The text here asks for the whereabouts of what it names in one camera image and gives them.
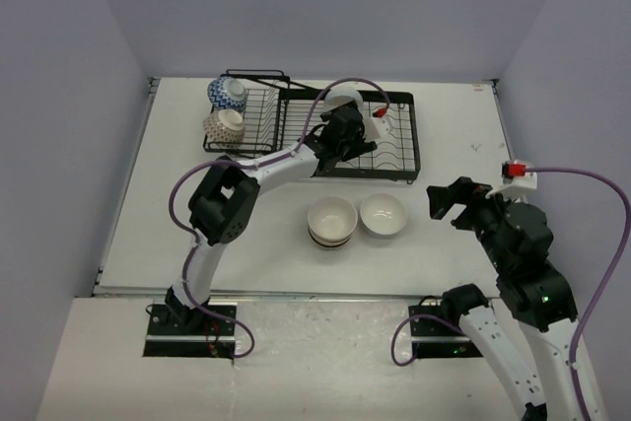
patterned bowl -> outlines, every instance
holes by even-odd
[[[215,110],[204,119],[208,140],[226,148],[236,148],[244,141],[244,117],[231,108]]]
[[[213,105],[213,110],[232,108],[244,113],[247,89],[235,78],[220,76],[208,85],[208,100]]]

cable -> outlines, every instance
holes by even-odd
[[[215,329],[215,345],[219,342],[219,324],[213,319],[213,329]]]
[[[570,342],[570,366],[572,367],[572,384],[574,385],[574,391],[576,392],[576,397],[579,401],[579,406],[581,407],[581,411],[583,413],[583,417],[585,421],[592,421],[592,417],[590,416],[590,411],[585,402],[585,397],[583,396],[583,390],[581,389],[581,381],[579,380],[579,372],[576,370],[576,356],[579,349],[579,341],[581,340],[581,336],[583,335],[583,331],[585,330],[585,326],[590,320],[592,313],[596,307],[596,304],[600,300],[604,289],[606,288],[609,280],[611,279],[611,275],[615,271],[615,268],[618,266],[618,262],[620,261],[620,257],[622,256],[622,252],[629,241],[629,233],[631,232],[631,204],[629,203],[629,198],[627,197],[624,190],[615,182],[613,182],[608,177],[603,175],[599,175],[598,173],[588,172],[586,170],[577,170],[574,168],[557,168],[557,167],[545,167],[545,168],[530,168],[526,170],[528,173],[564,173],[570,175],[583,175],[592,177],[601,181],[608,185],[611,189],[613,189],[620,199],[622,199],[622,203],[624,204],[624,212],[625,212],[625,222],[624,222],[624,231],[622,232],[622,238],[620,239],[620,244],[618,245],[618,249],[609,263],[606,271],[604,272],[604,276],[600,280],[590,303],[588,304],[583,317],[579,320],[579,325],[572,336],[572,341]]]
[[[208,321],[204,320],[204,336],[206,337],[206,345],[210,349],[211,355],[215,351],[215,346],[210,342],[210,328],[208,327]]]
[[[322,89],[317,96],[314,99],[314,103],[312,104],[311,108],[309,109],[309,113],[307,115],[307,120],[305,121],[305,127],[303,128],[303,133],[301,134],[298,143],[296,145],[296,147],[287,152],[284,155],[279,155],[277,157],[274,158],[270,158],[269,160],[266,161],[262,161],[258,164],[259,168],[262,167],[266,167],[268,165],[272,165],[274,163],[278,163],[282,160],[285,160],[286,158],[290,157],[292,155],[292,153],[297,152],[298,150],[300,150],[300,148],[303,146],[303,144],[305,143],[305,139],[307,138],[307,130],[309,128],[309,123],[312,119],[312,115],[314,114],[314,110],[316,110],[316,106],[317,103],[331,90],[331,88],[333,88],[334,86],[337,86],[338,84],[342,84],[342,83],[348,83],[348,82],[359,82],[359,83],[365,83],[368,84],[370,86],[373,86],[375,89],[377,89],[380,93],[382,93],[382,96],[384,96],[384,99],[386,100],[386,109],[389,108],[390,106],[390,100],[389,97],[387,96],[386,91],[384,91],[379,85],[377,85],[376,83],[369,81],[368,79],[361,79],[361,78],[345,78],[345,79],[339,79],[337,81],[332,82],[331,84],[329,84],[326,88]],[[250,340],[250,346],[247,348],[247,350],[243,353],[243,354],[235,354],[234,357],[235,359],[240,359],[242,357],[246,357],[247,355],[249,355],[252,350],[254,350],[254,334],[252,334],[252,331],[249,329],[249,327],[247,327],[245,324],[243,324],[241,321],[229,317],[229,316],[224,316],[224,315],[220,315],[219,313],[215,313],[213,311],[208,310],[207,308],[204,308],[199,302],[197,302],[193,295],[190,292],[190,288],[188,286],[188,267],[190,266],[190,262],[192,260],[192,258],[195,255],[195,252],[197,251],[197,248],[199,247],[199,245],[201,244],[201,239],[199,237],[199,234],[197,234],[195,232],[195,230],[190,227],[187,226],[186,224],[184,224],[175,214],[175,197],[177,196],[177,192],[179,191],[179,189],[182,187],[182,185],[193,175],[195,175],[196,173],[211,168],[213,166],[226,166],[226,167],[235,167],[235,168],[239,168],[241,170],[254,170],[256,168],[255,165],[244,165],[242,163],[239,162],[233,162],[233,161],[229,161],[229,160],[212,160],[210,162],[206,162],[206,163],[202,163],[201,165],[197,165],[196,167],[190,169],[188,172],[186,172],[184,175],[182,175],[182,177],[180,179],[177,180],[177,182],[175,183],[173,189],[171,190],[171,194],[169,195],[169,216],[171,217],[171,220],[174,221],[175,225],[178,226],[180,229],[182,229],[185,232],[188,232],[189,234],[191,234],[195,240],[195,245],[191,247],[190,251],[188,252],[188,255],[186,256],[186,260],[184,261],[184,265],[182,267],[181,270],[181,280],[182,280],[182,288],[184,290],[184,294],[186,295],[186,297],[188,298],[188,300],[195,306],[195,308],[199,311],[202,311],[204,314],[220,319],[220,320],[224,320],[226,322],[232,323],[234,325],[237,325],[238,327],[240,327],[241,329],[243,329],[245,331],[245,333],[247,334],[247,337],[249,337]]]
[[[432,315],[415,315],[415,316],[410,316],[408,317],[406,320],[404,320],[401,324],[398,325],[398,327],[396,328],[396,330],[394,331],[394,335],[392,336],[392,341],[390,343],[390,357],[392,359],[392,362],[394,362],[394,365],[398,366],[398,367],[407,367],[408,365],[410,365],[412,362],[414,362],[416,360],[416,350],[412,351],[412,357],[410,357],[409,359],[407,359],[405,362],[399,362],[398,360],[396,360],[396,355],[394,355],[394,345],[396,344],[396,338],[398,337],[399,332],[405,327],[406,324],[412,322],[413,320],[418,320],[418,319],[429,319],[432,320],[434,322],[438,322],[440,324],[442,324],[444,327],[451,329],[453,332],[460,334],[460,335],[464,335],[464,333],[460,330],[459,327],[453,325],[450,322],[447,322],[444,319],[441,319],[437,316],[432,316]]]

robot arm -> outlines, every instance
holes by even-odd
[[[197,233],[197,246],[187,266],[187,289],[195,302],[210,296],[213,276],[226,246],[245,230],[256,199],[271,189],[301,178],[317,176],[377,148],[385,120],[367,117],[355,103],[321,115],[323,124],[305,137],[302,147],[292,144],[260,159],[238,162],[234,167],[211,167],[188,202],[190,224]],[[196,326],[201,314],[178,278],[165,302],[181,321],[181,330]]]
[[[604,409],[598,405],[597,388],[587,377],[589,361],[580,357],[578,367],[569,365],[569,346],[577,326],[577,309],[569,283],[547,259],[553,235],[547,227],[545,214],[535,206],[505,200],[502,192],[494,192],[491,186],[473,182],[468,177],[460,177],[447,187],[429,186],[427,192],[433,219],[445,217],[454,204],[464,204],[464,210],[452,220],[452,225],[475,233],[498,273],[500,297],[519,322],[530,346],[547,403],[537,405],[535,403],[541,398],[533,397],[530,414],[526,413],[523,419],[546,419],[546,408],[550,420],[583,419],[573,390],[573,370],[578,370],[583,381],[584,397],[592,419],[605,419]],[[500,332],[498,337],[498,333],[491,332],[490,339],[485,336],[485,326],[495,325],[494,317],[490,315],[492,311],[480,302],[463,307],[462,301],[470,300],[453,293],[460,289],[444,295],[444,312],[448,319],[459,324],[491,362],[519,410],[529,395],[520,392],[518,386],[521,386],[521,378],[528,376],[529,369],[517,351],[508,347],[510,341],[503,333]]]

black mounting plate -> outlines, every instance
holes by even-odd
[[[443,317],[439,306],[422,305],[408,308],[411,316]],[[412,349],[417,359],[462,359],[482,357],[468,337],[453,333],[442,324],[429,319],[410,322]]]
[[[207,307],[214,313],[236,317],[237,307],[214,305]],[[235,325],[211,316],[186,333],[166,305],[147,307],[150,314],[145,339],[144,357],[201,357],[233,359],[235,355]]]

white bowl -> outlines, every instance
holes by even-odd
[[[348,84],[341,84],[333,87],[328,93],[326,93],[326,96],[324,97],[323,110],[328,112],[333,108],[348,104],[351,101],[355,101],[359,111],[363,110],[364,100],[362,99],[362,95],[359,91]]]
[[[407,223],[407,210],[390,194],[373,194],[364,199],[359,215],[366,228],[379,237],[391,237]]]
[[[317,241],[330,245],[344,244],[357,227],[357,211],[346,199],[323,197],[309,208],[307,223]]]
[[[348,236],[346,239],[343,239],[341,241],[336,241],[336,242],[326,241],[326,240],[321,239],[318,236],[314,235],[314,233],[311,231],[311,229],[309,229],[309,237],[311,237],[312,240],[316,244],[318,244],[319,246],[323,246],[324,248],[327,248],[327,249],[338,248],[339,246],[343,246],[344,244],[346,244],[348,241],[351,240],[351,236]]]

